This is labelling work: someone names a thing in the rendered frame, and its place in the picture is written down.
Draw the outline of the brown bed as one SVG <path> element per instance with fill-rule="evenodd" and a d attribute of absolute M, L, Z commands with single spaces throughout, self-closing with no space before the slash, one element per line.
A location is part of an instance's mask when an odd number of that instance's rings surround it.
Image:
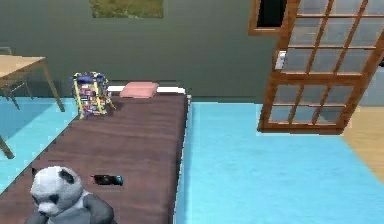
<path fill-rule="evenodd" d="M 107 201 L 118 224 L 173 224 L 189 99 L 157 93 L 114 99 L 106 116 L 74 120 L 0 194 L 0 224 L 23 224 L 33 212 L 31 168 L 73 169 L 85 188 Z M 116 175 L 123 185 L 97 185 Z"/>

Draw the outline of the pink pillow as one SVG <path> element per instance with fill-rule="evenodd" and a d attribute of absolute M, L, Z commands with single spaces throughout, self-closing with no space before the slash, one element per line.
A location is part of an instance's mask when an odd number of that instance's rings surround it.
<path fill-rule="evenodd" d="M 129 82 L 124 86 L 119 96 L 122 98 L 151 98 L 157 92 L 155 82 Z"/>

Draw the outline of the colourful box toy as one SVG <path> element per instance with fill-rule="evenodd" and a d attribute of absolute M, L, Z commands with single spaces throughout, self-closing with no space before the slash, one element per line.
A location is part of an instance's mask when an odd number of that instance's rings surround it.
<path fill-rule="evenodd" d="M 72 75 L 72 94 L 78 108 L 78 118 L 106 115 L 107 108 L 115 109 L 107 77 L 99 72 L 76 72 Z"/>

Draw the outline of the green framed picture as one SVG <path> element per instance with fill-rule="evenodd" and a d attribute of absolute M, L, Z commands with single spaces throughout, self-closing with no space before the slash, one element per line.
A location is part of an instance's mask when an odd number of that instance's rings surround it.
<path fill-rule="evenodd" d="M 89 0 L 94 18 L 162 18 L 164 0 Z"/>

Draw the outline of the wooden framed window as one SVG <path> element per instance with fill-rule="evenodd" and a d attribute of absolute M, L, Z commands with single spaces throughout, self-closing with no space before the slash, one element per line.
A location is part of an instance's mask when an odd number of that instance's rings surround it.
<path fill-rule="evenodd" d="M 280 33 L 287 0 L 251 0 L 248 22 L 249 36 L 270 36 Z"/>

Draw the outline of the wooden glass-paned door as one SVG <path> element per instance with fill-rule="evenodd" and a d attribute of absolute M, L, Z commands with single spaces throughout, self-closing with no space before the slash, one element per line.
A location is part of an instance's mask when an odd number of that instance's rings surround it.
<path fill-rule="evenodd" d="M 384 59 L 384 0 L 287 0 L 277 36 L 258 130 L 341 134 Z"/>

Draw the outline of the panda plush toy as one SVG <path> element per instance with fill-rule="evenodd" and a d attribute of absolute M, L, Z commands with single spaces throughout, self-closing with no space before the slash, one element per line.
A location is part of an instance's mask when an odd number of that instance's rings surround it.
<path fill-rule="evenodd" d="M 117 224 L 114 209 L 68 167 L 31 168 L 35 210 L 24 224 Z"/>

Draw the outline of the wooden table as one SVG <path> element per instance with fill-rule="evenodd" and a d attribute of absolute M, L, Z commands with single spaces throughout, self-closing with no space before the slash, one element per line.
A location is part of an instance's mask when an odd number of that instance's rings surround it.
<path fill-rule="evenodd" d="M 54 81 L 48 71 L 46 58 L 37 56 L 0 55 L 0 91 L 7 81 L 20 78 L 41 68 L 61 112 L 65 111 Z"/>

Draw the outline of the grey chair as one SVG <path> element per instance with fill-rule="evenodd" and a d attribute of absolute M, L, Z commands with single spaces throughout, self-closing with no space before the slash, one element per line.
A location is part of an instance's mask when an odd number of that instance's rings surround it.
<path fill-rule="evenodd" d="M 16 78 L 14 80 L 7 81 L 6 84 L 2 87 L 2 90 L 3 90 L 3 93 L 4 93 L 6 100 L 7 101 L 12 100 L 14 106 L 17 109 L 20 109 L 20 107 L 19 107 L 19 104 L 17 103 L 17 101 L 15 99 L 14 92 L 16 90 L 20 89 L 21 87 L 24 87 L 27 90 L 29 97 L 31 99 L 34 99 L 32 93 L 31 93 L 31 90 L 28 86 L 27 78 L 25 76 L 21 76 L 20 78 Z"/>

